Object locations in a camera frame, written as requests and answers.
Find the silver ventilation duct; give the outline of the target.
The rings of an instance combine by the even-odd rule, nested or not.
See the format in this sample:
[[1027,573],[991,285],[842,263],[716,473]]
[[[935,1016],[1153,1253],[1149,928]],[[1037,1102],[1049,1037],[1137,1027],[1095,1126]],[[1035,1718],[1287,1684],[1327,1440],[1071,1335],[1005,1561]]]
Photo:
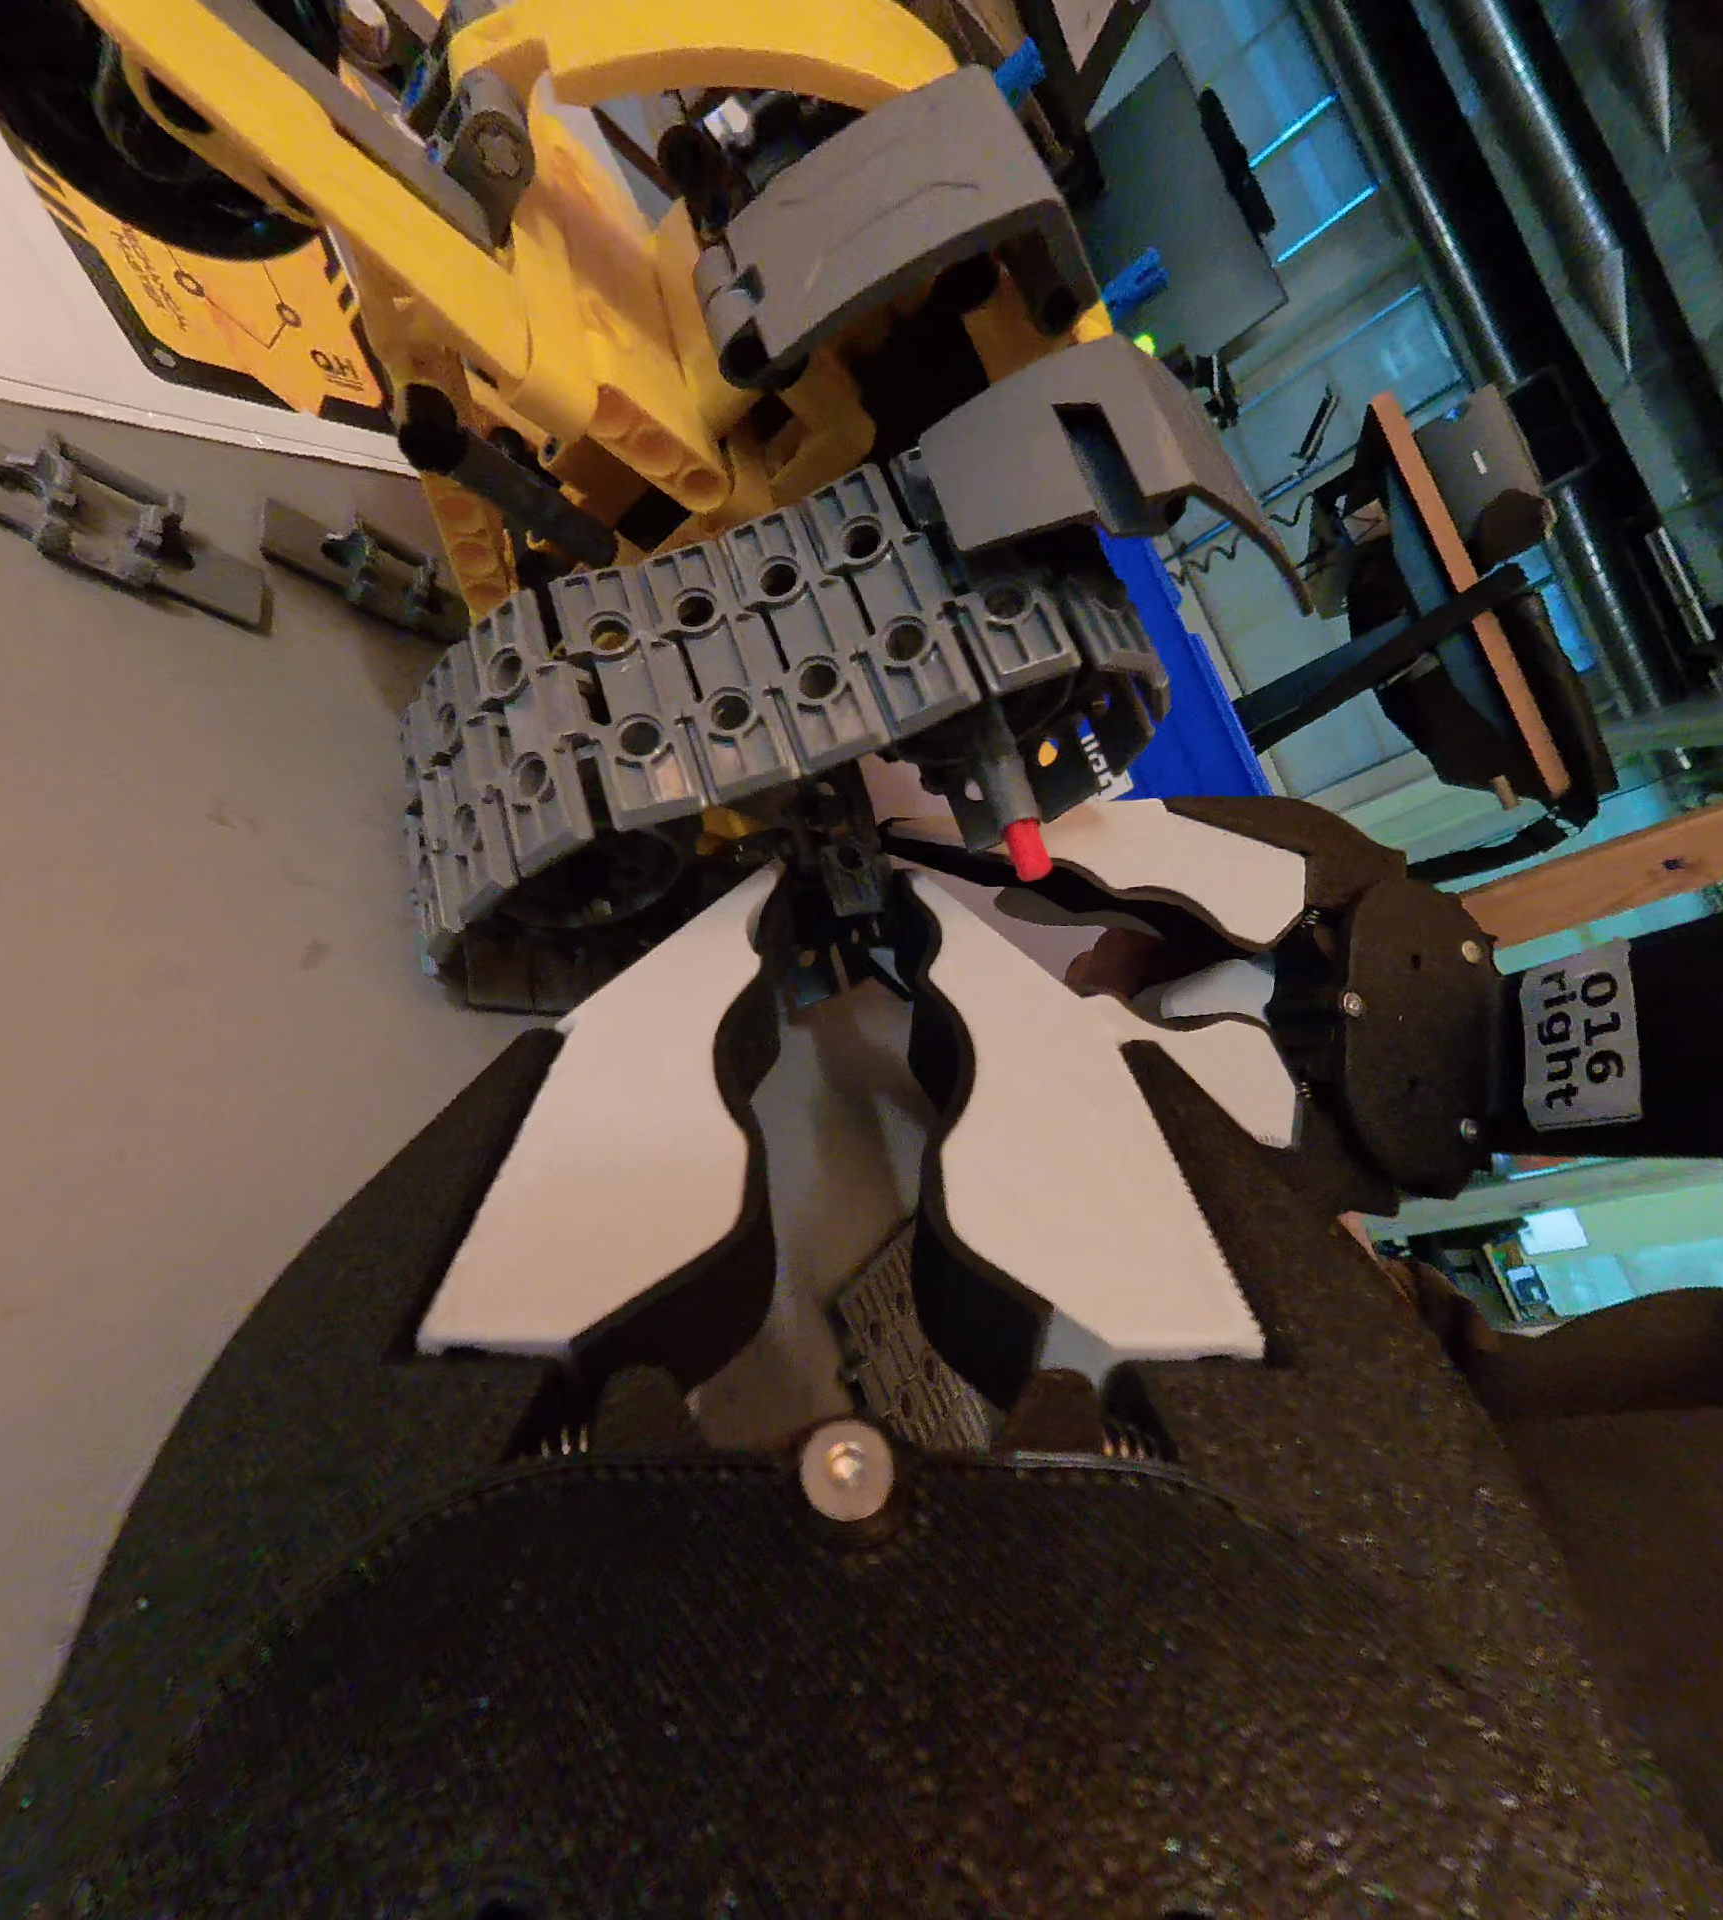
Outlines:
[[1553,569],[1617,709],[1689,691],[1689,639],[1647,538],[1661,516],[1615,400],[1627,250],[1527,44],[1523,4],[1315,3],[1299,16],[1421,253],[1473,372],[1525,398],[1553,482]]

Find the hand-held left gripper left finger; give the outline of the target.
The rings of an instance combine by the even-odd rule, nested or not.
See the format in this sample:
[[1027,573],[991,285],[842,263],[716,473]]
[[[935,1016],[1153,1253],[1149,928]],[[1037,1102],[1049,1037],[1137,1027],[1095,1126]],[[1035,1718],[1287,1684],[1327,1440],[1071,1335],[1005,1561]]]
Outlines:
[[754,1342],[778,1282],[754,1097],[778,1065],[784,904],[762,868],[560,1025],[422,1356],[548,1362],[584,1414],[626,1371],[694,1390]]

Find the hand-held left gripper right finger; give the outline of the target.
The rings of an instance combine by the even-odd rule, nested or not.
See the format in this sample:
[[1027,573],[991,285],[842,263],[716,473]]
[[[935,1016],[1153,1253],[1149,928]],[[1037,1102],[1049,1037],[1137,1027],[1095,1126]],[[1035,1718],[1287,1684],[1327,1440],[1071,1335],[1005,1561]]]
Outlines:
[[1265,1332],[1127,1051],[1195,1044],[1083,998],[941,882],[903,873],[907,1060],[929,1111],[921,1332],[1009,1417],[1033,1380],[1103,1397],[1141,1365],[1259,1365]]

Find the wooden board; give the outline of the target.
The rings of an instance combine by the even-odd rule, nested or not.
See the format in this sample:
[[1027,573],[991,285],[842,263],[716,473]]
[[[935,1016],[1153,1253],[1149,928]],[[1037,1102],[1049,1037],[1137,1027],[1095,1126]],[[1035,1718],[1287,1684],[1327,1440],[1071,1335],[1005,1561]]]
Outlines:
[[1493,878],[1459,902],[1499,949],[1519,949],[1715,884],[1723,884],[1723,798]]

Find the single grey track link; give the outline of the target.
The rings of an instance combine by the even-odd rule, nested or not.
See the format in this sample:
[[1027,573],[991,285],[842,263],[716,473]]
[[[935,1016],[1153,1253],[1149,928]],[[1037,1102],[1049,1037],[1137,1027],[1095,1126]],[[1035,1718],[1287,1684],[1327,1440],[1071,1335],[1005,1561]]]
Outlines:
[[360,514],[338,531],[268,496],[258,516],[258,547],[268,562],[400,633],[448,647],[468,635],[470,614],[444,562]]
[[0,526],[50,562],[132,596],[248,633],[268,622],[262,569],[194,531],[180,493],[154,489],[58,434],[22,452],[0,445]]

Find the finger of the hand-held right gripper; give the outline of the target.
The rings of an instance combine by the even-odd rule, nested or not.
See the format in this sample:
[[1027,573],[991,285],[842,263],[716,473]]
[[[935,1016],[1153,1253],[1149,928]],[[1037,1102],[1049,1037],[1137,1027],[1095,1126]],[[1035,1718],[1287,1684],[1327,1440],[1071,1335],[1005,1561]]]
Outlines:
[[1299,1144],[1299,1085],[1257,1022],[1123,1022],[1119,1047],[1121,1052],[1151,1047],[1257,1144],[1275,1151]]
[[1305,856],[1169,810],[1089,800],[1041,828],[1045,877],[1025,881],[997,849],[967,849],[943,819],[895,819],[881,849],[993,890],[1001,914],[1051,928],[1123,928],[1181,943],[1211,930],[1241,953],[1273,949],[1307,912]]

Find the yellow toy brick robot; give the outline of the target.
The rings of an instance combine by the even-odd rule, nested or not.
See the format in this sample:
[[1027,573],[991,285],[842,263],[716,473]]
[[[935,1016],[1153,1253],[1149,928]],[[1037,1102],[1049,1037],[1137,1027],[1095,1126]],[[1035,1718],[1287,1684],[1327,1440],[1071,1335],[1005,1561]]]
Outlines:
[[468,633],[901,457],[961,559],[1261,534],[1009,85],[915,12],[374,12],[0,4],[0,129],[192,253],[330,243]]

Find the grey toy track belt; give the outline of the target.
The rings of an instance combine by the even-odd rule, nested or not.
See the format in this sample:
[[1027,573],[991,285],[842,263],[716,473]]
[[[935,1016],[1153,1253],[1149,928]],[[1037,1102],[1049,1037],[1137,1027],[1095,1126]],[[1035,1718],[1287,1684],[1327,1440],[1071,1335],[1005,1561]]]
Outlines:
[[887,944],[865,760],[1003,858],[1167,709],[1087,531],[959,557],[915,455],[863,464],[718,540],[524,589],[440,659],[400,718],[422,966],[564,1016],[778,862],[796,992],[836,995]]

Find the wooden desk black frame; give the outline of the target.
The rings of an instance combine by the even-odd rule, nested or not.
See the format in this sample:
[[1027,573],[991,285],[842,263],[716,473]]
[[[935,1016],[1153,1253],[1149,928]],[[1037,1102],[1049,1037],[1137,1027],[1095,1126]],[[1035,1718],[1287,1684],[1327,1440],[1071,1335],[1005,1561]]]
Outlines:
[[1507,403],[1479,388],[1415,427],[1393,394],[1373,397],[1343,504],[1351,635],[1401,660],[1375,687],[1383,715],[1443,784],[1535,804],[1557,833],[1589,827],[1615,779],[1523,573],[1555,513]]

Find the person's right forearm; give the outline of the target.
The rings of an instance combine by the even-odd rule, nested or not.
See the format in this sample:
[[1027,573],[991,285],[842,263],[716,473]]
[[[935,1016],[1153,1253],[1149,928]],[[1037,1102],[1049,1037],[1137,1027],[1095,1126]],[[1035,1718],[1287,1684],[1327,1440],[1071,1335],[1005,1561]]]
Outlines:
[[1723,1413],[1721,1289],[1653,1294],[1543,1332],[1509,1332],[1423,1261],[1375,1253],[1361,1214],[1341,1213],[1337,1226],[1499,1427]]

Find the blue storage bin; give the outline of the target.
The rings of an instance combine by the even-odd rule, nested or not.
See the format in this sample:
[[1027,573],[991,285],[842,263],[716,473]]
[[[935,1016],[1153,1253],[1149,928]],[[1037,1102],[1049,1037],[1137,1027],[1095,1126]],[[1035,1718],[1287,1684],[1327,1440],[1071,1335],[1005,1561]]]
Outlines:
[[1097,534],[1167,680],[1167,715],[1123,775],[1131,800],[1257,800],[1273,788],[1235,717],[1207,642],[1153,540]]

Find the person's right hand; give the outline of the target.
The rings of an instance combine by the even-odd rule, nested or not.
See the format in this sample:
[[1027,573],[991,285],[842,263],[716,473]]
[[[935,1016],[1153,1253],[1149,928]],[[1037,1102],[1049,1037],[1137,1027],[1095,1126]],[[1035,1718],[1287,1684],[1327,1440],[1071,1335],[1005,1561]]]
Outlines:
[[1177,978],[1179,957],[1169,943],[1129,927],[1099,930],[1093,944],[1065,970],[1077,996],[1119,1000],[1147,1025],[1161,1022],[1161,996]]

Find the person's clothed body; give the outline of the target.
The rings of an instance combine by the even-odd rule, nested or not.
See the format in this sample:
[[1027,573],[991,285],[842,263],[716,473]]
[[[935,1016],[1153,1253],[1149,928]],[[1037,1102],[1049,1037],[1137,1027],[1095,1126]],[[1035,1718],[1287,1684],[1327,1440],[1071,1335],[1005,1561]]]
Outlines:
[[1723,1406],[1501,1434],[1617,1715],[1723,1860]]

